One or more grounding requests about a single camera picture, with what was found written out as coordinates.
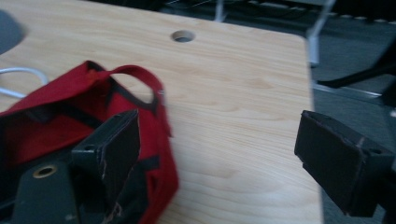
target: gray object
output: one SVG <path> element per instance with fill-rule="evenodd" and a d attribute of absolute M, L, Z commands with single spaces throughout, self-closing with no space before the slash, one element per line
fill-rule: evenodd
<path fill-rule="evenodd" d="M 0 10 L 0 54 L 17 46 L 22 39 L 21 27 L 8 13 Z"/>

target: desk surface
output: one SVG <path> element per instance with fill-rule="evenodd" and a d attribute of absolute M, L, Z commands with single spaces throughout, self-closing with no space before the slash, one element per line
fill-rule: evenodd
<path fill-rule="evenodd" d="M 25 32 L 0 67 L 29 66 L 50 79 L 85 60 L 138 64 L 166 88 L 180 189 L 160 223 L 320 223 L 316 182 L 294 156 L 310 109 L 302 38 L 83 1 L 2 1 Z M 170 35 L 195 33 L 188 43 Z M 139 94 L 145 88 L 119 77 Z M 35 77 L 3 75 L 31 91 Z M 1 95 L 0 109 L 14 99 Z"/>

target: white cable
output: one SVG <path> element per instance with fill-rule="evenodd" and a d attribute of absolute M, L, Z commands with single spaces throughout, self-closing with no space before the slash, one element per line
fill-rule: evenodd
<path fill-rule="evenodd" d="M 11 72 L 25 72 L 25 73 L 31 73 L 36 75 L 37 77 L 40 78 L 41 84 L 47 85 L 49 83 L 49 80 L 46 75 L 44 75 L 42 72 L 38 71 L 37 69 L 34 68 L 28 68 L 28 67 L 11 67 L 11 68 L 4 68 L 0 69 L 0 75 L 4 73 L 11 73 Z M 0 88 L 0 93 L 10 95 L 13 97 L 17 98 L 23 98 L 26 96 L 26 94 L 17 92 L 17 91 L 11 91 L 6 88 Z"/>

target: red fabric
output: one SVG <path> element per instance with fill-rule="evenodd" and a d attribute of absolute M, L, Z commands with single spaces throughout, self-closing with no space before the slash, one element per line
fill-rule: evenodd
<path fill-rule="evenodd" d="M 108 80 L 110 75 L 116 73 L 136 77 L 151 87 L 159 100 L 154 111 L 134 105 L 116 92 L 106 105 L 111 88 Z M 160 156 L 160 169 L 147 173 L 148 210 L 139 223 L 155 223 L 178 187 L 176 166 L 169 144 L 170 126 L 163 106 L 162 91 L 161 82 L 142 67 L 125 65 L 106 71 L 98 64 L 85 62 L 0 113 L 7 165 L 15 166 L 73 146 L 93 132 L 92 127 L 62 114 L 46 123 L 33 121 L 26 115 L 30 108 L 66 102 L 101 121 L 137 108 L 141 141 L 139 160 Z"/>

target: red bag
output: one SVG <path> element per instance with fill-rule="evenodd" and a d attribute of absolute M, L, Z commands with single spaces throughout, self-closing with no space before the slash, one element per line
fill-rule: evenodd
<path fill-rule="evenodd" d="M 141 80 L 152 88 L 153 102 L 147 104 L 135 98 L 110 76 L 112 74 L 127 74 Z M 0 113 L 3 147 L 0 156 L 7 167 L 3 170 L 15 169 L 74 146 L 110 117 L 137 109 L 141 152 L 133 172 L 143 172 L 144 183 L 140 184 L 145 188 L 141 192 L 145 192 L 147 201 L 142 202 L 145 205 L 141 205 L 144 209 L 140 215 L 134 215 L 123 214 L 127 209 L 122 207 L 130 202 L 121 199 L 123 212 L 119 210 L 113 214 L 120 217 L 119 221 L 113 222 L 155 223 L 178 187 L 163 100 L 163 85 L 144 68 L 125 65 L 106 71 L 96 63 L 85 62 Z M 56 105 L 55 113 L 47 111 L 47 105 Z"/>

